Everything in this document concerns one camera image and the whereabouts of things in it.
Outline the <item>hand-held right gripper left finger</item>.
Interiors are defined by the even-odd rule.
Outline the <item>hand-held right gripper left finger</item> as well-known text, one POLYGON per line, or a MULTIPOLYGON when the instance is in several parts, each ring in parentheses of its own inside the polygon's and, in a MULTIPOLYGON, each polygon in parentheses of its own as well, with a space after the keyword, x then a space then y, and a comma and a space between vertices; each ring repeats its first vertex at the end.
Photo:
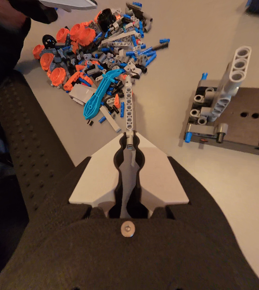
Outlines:
POLYGON ((123 197, 120 166, 126 145, 126 133, 119 134, 89 158, 69 198, 70 204, 100 207, 109 217, 120 217, 123 197))

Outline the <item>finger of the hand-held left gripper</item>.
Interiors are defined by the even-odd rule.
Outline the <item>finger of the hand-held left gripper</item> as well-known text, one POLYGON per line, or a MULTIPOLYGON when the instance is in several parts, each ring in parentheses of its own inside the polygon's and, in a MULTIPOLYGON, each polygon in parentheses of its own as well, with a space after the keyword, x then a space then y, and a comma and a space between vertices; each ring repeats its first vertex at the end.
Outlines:
POLYGON ((98 7, 97 2, 92 0, 40 0, 40 2, 47 7, 60 8, 66 11, 93 10, 98 7))

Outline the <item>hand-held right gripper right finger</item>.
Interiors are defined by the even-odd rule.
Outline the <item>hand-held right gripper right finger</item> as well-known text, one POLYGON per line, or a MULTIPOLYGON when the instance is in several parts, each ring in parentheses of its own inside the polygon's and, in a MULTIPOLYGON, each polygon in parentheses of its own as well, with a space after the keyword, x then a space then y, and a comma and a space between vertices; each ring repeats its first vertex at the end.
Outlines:
POLYGON ((134 132, 133 142, 139 169, 132 190, 132 217, 148 217, 158 207, 188 204, 168 156, 140 133, 134 132))

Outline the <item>small black wheel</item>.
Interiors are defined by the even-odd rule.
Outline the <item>small black wheel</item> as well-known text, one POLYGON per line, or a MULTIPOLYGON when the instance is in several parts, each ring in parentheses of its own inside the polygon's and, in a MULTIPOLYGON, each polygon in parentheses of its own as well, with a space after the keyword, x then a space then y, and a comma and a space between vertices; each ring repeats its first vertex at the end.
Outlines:
POLYGON ((49 34, 45 34, 43 36, 42 42, 43 42, 45 49, 54 49, 55 45, 57 43, 56 39, 49 34))

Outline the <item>orange toothed wheel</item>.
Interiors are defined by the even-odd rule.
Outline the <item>orange toothed wheel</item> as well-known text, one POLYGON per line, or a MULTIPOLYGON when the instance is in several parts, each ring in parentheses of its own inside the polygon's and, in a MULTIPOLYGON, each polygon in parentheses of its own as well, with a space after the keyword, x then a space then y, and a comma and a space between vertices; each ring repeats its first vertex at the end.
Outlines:
POLYGON ((63 89, 66 81, 68 80, 66 70, 63 67, 55 68, 50 76, 51 86, 63 89))
POLYGON ((53 59, 54 59, 53 53, 44 53, 40 58, 41 68, 44 71, 48 71, 53 59))
POLYGON ((95 30, 84 24, 75 24, 70 30, 70 39, 84 47, 90 45, 95 36, 95 30))
POLYGON ((59 29, 59 31, 56 34, 56 41, 57 43, 64 43, 65 45, 70 45, 71 39, 70 39, 70 30, 66 27, 62 27, 59 29))
POLYGON ((44 49, 44 45, 38 44, 34 47, 33 49, 33 56, 36 60, 40 59, 40 53, 43 51, 44 49))

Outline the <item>pile of toy building pieces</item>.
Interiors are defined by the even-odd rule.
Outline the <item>pile of toy building pieces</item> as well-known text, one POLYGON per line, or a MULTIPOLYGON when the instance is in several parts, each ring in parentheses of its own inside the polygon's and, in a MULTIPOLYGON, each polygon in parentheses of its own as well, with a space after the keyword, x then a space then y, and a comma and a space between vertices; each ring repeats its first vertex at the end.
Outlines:
MULTIPOLYGON (((101 11, 94 20, 79 23, 95 30, 96 36, 90 45, 84 47, 72 40, 68 46, 56 43, 54 49, 44 48, 40 56, 54 54, 49 70, 45 71, 49 79, 55 68, 66 70, 68 80, 63 90, 68 94, 75 84, 97 89, 103 74, 123 68, 125 72, 117 77, 102 98, 98 113, 104 110, 112 118, 115 114, 124 118, 125 77, 129 75, 134 82, 146 74, 147 67, 157 57, 157 51, 168 48, 170 39, 162 38, 156 46, 146 46, 143 38, 151 30, 153 18, 142 11, 142 3, 126 3, 124 12, 120 8, 111 8, 111 11, 116 21, 109 27, 98 24, 101 11)), ((93 118, 87 119, 87 124, 91 126, 93 118)))

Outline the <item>grey perforated beam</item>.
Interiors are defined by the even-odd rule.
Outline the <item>grey perforated beam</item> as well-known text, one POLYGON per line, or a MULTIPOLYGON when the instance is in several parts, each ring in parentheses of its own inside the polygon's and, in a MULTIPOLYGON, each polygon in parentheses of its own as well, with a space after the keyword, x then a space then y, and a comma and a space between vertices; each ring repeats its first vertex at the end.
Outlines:
POLYGON ((126 137, 127 137, 127 149, 134 149, 134 119, 133 119, 133 92, 132 92, 132 81, 128 75, 125 77, 125 121, 126 121, 126 137))

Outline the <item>black perforated block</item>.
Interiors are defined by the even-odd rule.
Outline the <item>black perforated block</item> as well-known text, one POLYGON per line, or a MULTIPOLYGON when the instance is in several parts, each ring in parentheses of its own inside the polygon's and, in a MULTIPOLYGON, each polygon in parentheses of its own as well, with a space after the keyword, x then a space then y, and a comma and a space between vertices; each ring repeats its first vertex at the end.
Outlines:
POLYGON ((203 73, 188 113, 185 143, 259 155, 259 88, 242 87, 250 46, 238 47, 220 80, 203 73))

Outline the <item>large black wheel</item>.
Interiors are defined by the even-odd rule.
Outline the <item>large black wheel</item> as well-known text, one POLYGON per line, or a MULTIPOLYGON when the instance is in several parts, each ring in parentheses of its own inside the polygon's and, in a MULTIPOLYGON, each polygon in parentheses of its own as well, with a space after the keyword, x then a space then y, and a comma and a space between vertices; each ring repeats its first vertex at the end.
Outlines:
POLYGON ((101 27, 109 27, 116 21, 116 16, 112 13, 110 8, 104 9, 98 15, 98 24, 101 27))

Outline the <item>black perforated mat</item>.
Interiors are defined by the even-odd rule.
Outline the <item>black perforated mat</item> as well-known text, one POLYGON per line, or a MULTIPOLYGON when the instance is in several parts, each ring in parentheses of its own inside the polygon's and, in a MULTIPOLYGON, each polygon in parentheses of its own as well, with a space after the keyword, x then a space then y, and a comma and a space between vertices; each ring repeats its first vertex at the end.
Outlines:
POLYGON ((25 77, 13 70, 0 85, 0 121, 29 218, 75 168, 25 77))

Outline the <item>turquoise wrench-shaped piece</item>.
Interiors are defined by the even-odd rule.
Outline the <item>turquoise wrench-shaped piece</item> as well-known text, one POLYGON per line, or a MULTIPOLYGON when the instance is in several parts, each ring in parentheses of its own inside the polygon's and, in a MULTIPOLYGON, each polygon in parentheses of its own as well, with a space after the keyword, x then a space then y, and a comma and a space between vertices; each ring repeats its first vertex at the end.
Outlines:
POLYGON ((103 78, 96 92, 92 95, 92 97, 86 102, 84 106, 83 116, 86 120, 92 119, 98 114, 102 98, 105 96, 110 85, 112 83, 115 83, 117 77, 119 77, 124 72, 125 70, 122 68, 108 71, 106 74, 102 75, 103 78))

